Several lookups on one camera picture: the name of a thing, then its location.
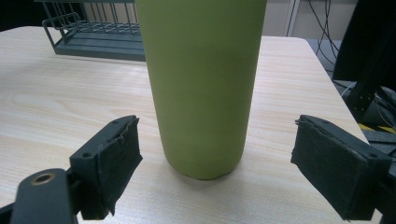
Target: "screw hole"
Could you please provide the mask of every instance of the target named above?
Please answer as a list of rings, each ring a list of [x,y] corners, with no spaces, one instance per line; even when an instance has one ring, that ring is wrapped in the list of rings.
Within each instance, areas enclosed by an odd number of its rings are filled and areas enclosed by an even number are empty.
[[[36,178],[34,178],[32,180],[32,185],[37,186],[37,185],[47,184],[53,178],[55,178],[55,174],[53,174],[53,173],[47,173],[47,174],[39,175],[38,177],[36,177]]]
[[[91,153],[89,153],[89,152],[85,152],[84,154],[82,154],[83,158],[88,158],[90,156],[91,156]]]

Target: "white wall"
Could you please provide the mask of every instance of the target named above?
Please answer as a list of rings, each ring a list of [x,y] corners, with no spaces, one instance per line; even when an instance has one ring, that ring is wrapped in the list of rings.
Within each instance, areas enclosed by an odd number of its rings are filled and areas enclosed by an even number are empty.
[[[330,35],[334,40],[342,40],[358,0],[332,0],[331,2]],[[320,21],[324,24],[325,1],[311,0],[311,3]],[[321,37],[322,31],[308,4],[308,0],[267,0],[265,13],[264,35],[289,35],[302,38]]]

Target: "wooden table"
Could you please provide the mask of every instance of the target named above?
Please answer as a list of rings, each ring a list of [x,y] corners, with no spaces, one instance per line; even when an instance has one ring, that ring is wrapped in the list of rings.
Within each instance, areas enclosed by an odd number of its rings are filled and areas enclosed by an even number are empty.
[[[290,163],[294,121],[316,116],[365,138],[312,49],[289,37],[262,39],[242,160],[198,181],[163,155],[145,63],[55,55],[39,27],[0,33],[0,206],[25,177],[67,169],[108,122],[132,114],[144,159],[103,223],[343,223]]]

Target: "green bottle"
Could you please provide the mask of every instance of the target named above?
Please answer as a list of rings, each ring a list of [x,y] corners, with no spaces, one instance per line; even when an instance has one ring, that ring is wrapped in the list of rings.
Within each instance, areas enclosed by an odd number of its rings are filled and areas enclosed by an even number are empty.
[[[231,172],[245,145],[266,0],[136,0],[163,151],[183,175]]]

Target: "dish rack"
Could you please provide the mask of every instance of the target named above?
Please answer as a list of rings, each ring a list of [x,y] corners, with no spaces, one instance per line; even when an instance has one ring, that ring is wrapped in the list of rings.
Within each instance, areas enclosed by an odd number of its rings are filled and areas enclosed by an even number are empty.
[[[145,61],[134,0],[35,0],[56,54]],[[56,43],[49,26],[61,33]]]

